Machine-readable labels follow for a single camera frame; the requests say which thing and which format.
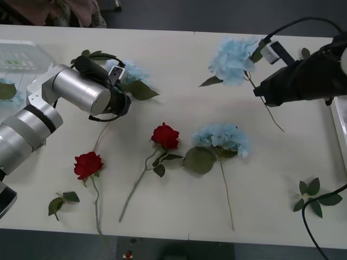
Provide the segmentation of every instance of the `black cable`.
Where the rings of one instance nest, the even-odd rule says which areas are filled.
[[[325,260],[329,260],[329,258],[326,256],[326,254],[324,254],[324,252],[322,251],[322,249],[319,247],[318,243],[316,242],[316,240],[314,239],[311,231],[310,231],[310,228],[307,224],[307,221],[306,221],[306,217],[305,217],[305,209],[307,208],[308,205],[310,205],[312,202],[316,202],[320,199],[325,199],[325,198],[328,198],[328,197],[331,197],[331,196],[334,196],[334,195],[337,195],[339,194],[340,192],[344,191],[347,189],[347,184],[344,185],[343,187],[333,191],[333,192],[330,192],[330,193],[327,193],[327,194],[324,194],[324,195],[321,195],[321,196],[318,196],[317,198],[313,198],[313,199],[310,199],[308,200],[304,206],[303,206],[303,209],[302,209],[302,214],[303,214],[303,221],[304,221],[304,224],[305,224],[305,227],[306,227],[306,230],[307,230],[307,233],[309,233],[310,237],[311,237],[311,240],[313,241],[314,245],[316,246],[316,248],[318,249],[318,251],[320,252],[320,254],[323,256],[323,258]]]
[[[341,29],[340,26],[338,26],[336,23],[334,23],[333,21],[329,20],[329,19],[325,19],[325,18],[320,18],[320,17],[303,17],[303,18],[300,18],[300,19],[297,19],[291,23],[288,23],[280,28],[278,28],[277,30],[273,31],[272,33],[270,33],[268,36],[266,36],[263,41],[264,42],[267,42],[270,40],[270,38],[272,36],[274,36],[275,34],[279,33],[280,31],[284,30],[284,29],[287,29],[288,27],[294,25],[294,24],[297,24],[297,23],[300,23],[300,22],[304,22],[304,21],[308,21],[308,20],[315,20],[315,21],[322,21],[322,22],[326,22],[330,25],[332,25],[333,27],[335,27],[335,29],[340,33],[342,34],[343,33],[343,30]]]

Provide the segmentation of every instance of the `red rose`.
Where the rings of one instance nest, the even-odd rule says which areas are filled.
[[[79,157],[75,157],[75,160],[77,162],[75,164],[75,173],[79,175],[79,180],[88,178],[90,175],[100,170],[104,165],[101,162],[101,157],[95,152],[82,154]]]
[[[177,149],[179,132],[163,123],[154,130],[152,140],[166,149]]]

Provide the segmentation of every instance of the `gray floor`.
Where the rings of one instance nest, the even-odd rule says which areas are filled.
[[[97,235],[0,230],[1,260],[320,260],[314,248],[230,244],[107,236],[113,251]],[[330,260],[347,259],[347,250],[325,249]]]
[[[99,0],[109,9],[112,0]],[[346,0],[121,0],[122,12],[103,13],[109,28],[269,34],[304,16],[331,19],[347,30]],[[283,35],[331,37],[334,28],[305,22]]]
[[[110,9],[112,0],[99,0]],[[303,16],[321,16],[347,29],[346,0],[121,0],[120,13],[103,12],[109,28],[211,31],[268,34],[278,26]],[[335,31],[320,22],[307,22],[283,35],[331,37]],[[113,253],[99,236],[0,229],[1,260],[121,260],[132,250],[134,260],[319,260],[314,248],[291,246],[182,242],[164,239],[107,237]],[[163,251],[176,257],[160,258]],[[347,250],[326,250],[330,260],[347,259]]]

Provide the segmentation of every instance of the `silver robotic arm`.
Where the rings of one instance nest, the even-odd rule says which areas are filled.
[[[62,117],[52,106],[54,102],[63,98],[90,114],[92,118],[104,113],[122,112],[120,116],[126,114],[131,102],[114,87],[121,82],[125,69],[115,66],[111,71],[112,77],[109,77],[99,66],[97,70],[100,70],[101,76],[100,73],[94,73],[93,69],[85,70],[84,66],[79,67],[83,72],[58,65],[39,77],[28,86],[28,89],[39,90],[28,96],[27,106],[1,123],[0,218],[17,199],[17,193],[2,182],[3,178],[45,145],[46,138],[63,124]]]

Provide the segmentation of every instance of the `white table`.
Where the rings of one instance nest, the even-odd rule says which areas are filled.
[[[301,214],[293,213],[300,180],[319,177],[332,191],[346,182],[335,127],[323,101],[293,102],[271,111],[285,133],[275,127],[252,86],[197,88],[211,75],[207,66],[225,34],[203,32],[0,27],[1,38],[38,43],[58,62],[69,64],[81,51],[102,50],[132,60],[151,74],[160,96],[133,102],[127,116],[112,123],[97,153],[106,167],[97,181],[101,189],[104,234],[193,239],[204,241],[313,246]],[[276,37],[298,58],[306,47],[314,51],[328,38]],[[260,83],[284,65],[257,63],[253,79]],[[57,110],[64,125],[5,183],[18,201],[0,221],[0,228],[97,233],[95,191],[77,181],[74,157],[91,151],[103,123],[61,100]],[[253,141],[246,161],[225,163],[235,232],[231,230],[220,168],[197,177],[173,164],[161,179],[148,172],[121,210],[144,160],[152,153],[149,139],[162,122],[180,132],[178,153],[191,147],[191,135],[210,122],[234,122]],[[75,191],[77,206],[63,207],[60,222],[48,217],[47,206],[58,191]],[[347,199],[323,208],[324,219],[307,211],[309,226],[322,247],[347,249]]]

